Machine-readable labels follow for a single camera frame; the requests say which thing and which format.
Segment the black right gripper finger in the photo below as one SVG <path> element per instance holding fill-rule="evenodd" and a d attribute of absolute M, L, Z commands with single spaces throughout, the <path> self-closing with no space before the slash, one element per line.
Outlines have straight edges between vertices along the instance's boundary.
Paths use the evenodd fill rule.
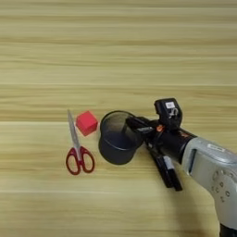
<path fill-rule="evenodd" d="M 130 128 L 154 128 L 156 126 L 156 122 L 144 117 L 129 117 L 126 119 L 126 123 Z"/>
<path fill-rule="evenodd" d="M 155 128 L 148 126 L 148 127 L 141 127 L 141 128 L 137 128 L 136 131 L 143 137 L 149 137 L 151 136 L 154 132 L 155 132 Z"/>

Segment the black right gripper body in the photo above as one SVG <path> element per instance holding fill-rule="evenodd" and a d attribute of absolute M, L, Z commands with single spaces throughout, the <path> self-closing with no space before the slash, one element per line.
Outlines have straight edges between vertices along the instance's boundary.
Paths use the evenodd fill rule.
<path fill-rule="evenodd" d="M 169 126 L 159 121 L 148 121 L 146 125 L 152 128 L 152 131 L 145 135 L 148 151 L 156 156 L 169 156 L 181 163 L 186 145 L 196 138 L 196 135 L 179 126 Z"/>

